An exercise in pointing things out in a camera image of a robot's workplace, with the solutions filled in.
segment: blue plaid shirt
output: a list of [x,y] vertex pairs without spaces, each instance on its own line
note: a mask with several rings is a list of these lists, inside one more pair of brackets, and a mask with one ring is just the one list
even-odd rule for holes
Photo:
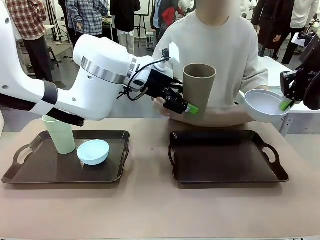
[[[69,28],[89,35],[101,35],[102,16],[108,15],[108,0],[66,0]],[[82,30],[77,27],[82,23]]]

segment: green cup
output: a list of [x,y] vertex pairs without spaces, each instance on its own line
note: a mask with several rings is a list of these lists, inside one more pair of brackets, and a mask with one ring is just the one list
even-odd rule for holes
[[76,149],[74,133],[70,124],[47,115],[43,116],[42,120],[59,154],[69,154]]

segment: neck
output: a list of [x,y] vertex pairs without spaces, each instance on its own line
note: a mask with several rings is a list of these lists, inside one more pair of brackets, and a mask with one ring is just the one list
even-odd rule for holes
[[208,12],[207,10],[196,9],[195,14],[197,18],[209,27],[220,27],[224,25],[229,17],[228,16],[217,16],[212,12]]

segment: brown cup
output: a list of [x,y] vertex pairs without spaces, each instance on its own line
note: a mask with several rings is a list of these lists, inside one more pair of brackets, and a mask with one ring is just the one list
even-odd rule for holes
[[200,120],[204,117],[216,70],[205,64],[193,63],[183,69],[183,98],[199,108],[196,115],[187,113],[186,119]]

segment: light blue bowl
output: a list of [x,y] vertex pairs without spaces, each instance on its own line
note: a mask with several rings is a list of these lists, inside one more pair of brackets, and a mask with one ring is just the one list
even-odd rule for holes
[[109,144],[103,140],[91,140],[82,144],[76,154],[78,158],[87,165],[98,165],[103,163],[109,155]]

